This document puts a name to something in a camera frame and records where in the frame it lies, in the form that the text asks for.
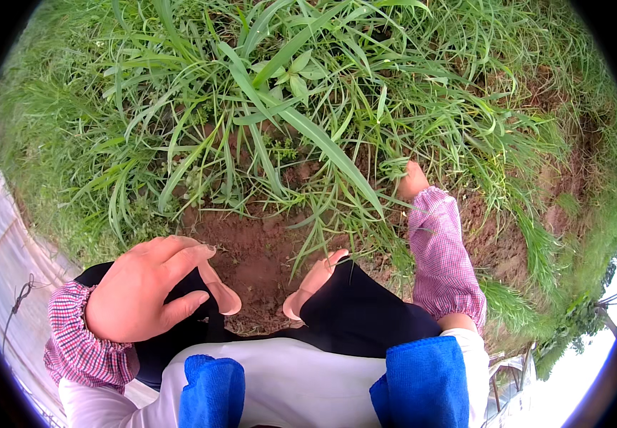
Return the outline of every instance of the blue microfiber cloth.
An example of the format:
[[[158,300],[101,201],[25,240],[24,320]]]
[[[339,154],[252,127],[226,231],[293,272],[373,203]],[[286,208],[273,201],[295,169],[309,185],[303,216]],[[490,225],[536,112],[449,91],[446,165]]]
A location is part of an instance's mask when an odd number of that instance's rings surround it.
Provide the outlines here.
[[[470,403],[463,353],[453,336],[387,350],[387,372],[370,388],[385,428],[467,428]],[[237,427],[244,406],[244,369],[231,358],[192,355],[180,396],[180,428]]]
[[[180,428],[236,428],[244,406],[244,368],[232,358],[192,355],[184,362]]]
[[[387,350],[387,372],[370,388],[380,424],[467,428],[470,417],[463,353],[453,336]]]

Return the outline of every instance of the black pants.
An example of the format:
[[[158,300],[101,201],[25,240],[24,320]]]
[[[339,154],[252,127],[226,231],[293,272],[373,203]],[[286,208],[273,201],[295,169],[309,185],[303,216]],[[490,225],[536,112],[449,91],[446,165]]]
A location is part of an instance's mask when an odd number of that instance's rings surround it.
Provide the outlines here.
[[[111,264],[92,266],[76,281],[94,286]],[[198,269],[180,281],[164,303],[195,290],[209,291]],[[158,391],[161,373],[172,358],[183,349],[200,343],[285,337],[326,352],[384,358],[390,347],[441,333],[441,327],[424,309],[403,302],[348,259],[342,259],[330,280],[302,306],[299,316],[306,324],[301,328],[244,338],[225,330],[224,317],[218,313],[215,299],[211,298],[166,333],[134,344],[140,363],[137,379]]]

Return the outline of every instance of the person's left hand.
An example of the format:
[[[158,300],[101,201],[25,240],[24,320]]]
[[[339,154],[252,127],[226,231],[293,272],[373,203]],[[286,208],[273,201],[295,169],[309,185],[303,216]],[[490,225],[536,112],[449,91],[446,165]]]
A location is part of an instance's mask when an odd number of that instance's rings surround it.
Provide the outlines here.
[[[306,301],[315,294],[335,273],[337,262],[349,255],[349,250],[339,249],[328,254],[326,259],[321,259],[313,264],[313,268],[304,277],[299,285],[299,290],[287,296],[282,304],[282,311],[286,317],[295,321],[300,320],[299,312]]]
[[[112,342],[141,342],[165,333],[209,298],[205,291],[193,291],[163,304],[185,275],[214,254],[214,246],[175,235],[133,246],[90,295],[87,329]]]

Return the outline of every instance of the checkered sleeve cover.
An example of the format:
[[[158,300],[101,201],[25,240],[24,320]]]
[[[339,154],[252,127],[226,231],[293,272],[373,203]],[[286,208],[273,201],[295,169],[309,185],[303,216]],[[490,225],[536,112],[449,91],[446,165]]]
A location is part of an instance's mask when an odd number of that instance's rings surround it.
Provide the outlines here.
[[[486,299],[463,246],[456,199],[431,186],[416,195],[413,206],[408,215],[416,262],[413,303],[436,320],[467,314],[482,334]]]
[[[85,327],[85,305],[95,287],[75,281],[52,293],[48,316],[52,338],[44,362],[56,385],[62,377],[90,387],[110,386],[120,394],[139,370],[132,343],[96,338]]]

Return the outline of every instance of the metal wire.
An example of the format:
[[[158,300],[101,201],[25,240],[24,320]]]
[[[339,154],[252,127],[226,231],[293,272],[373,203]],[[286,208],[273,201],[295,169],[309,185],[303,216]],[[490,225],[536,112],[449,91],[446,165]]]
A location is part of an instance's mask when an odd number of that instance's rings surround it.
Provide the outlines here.
[[[30,295],[30,292],[33,291],[34,289],[45,288],[45,287],[48,287],[48,286],[49,286],[49,284],[43,284],[42,286],[36,287],[35,286],[35,276],[32,273],[28,276],[28,282],[23,284],[23,287],[21,288],[21,292],[18,294],[18,297],[16,297],[16,300],[14,301],[14,304],[11,307],[11,312],[9,313],[9,318],[6,320],[5,333],[4,333],[3,337],[2,337],[2,356],[4,356],[4,354],[5,354],[6,332],[9,330],[9,323],[11,322],[11,318],[16,314],[16,312],[18,312],[18,309],[21,307],[21,302],[28,295]]]

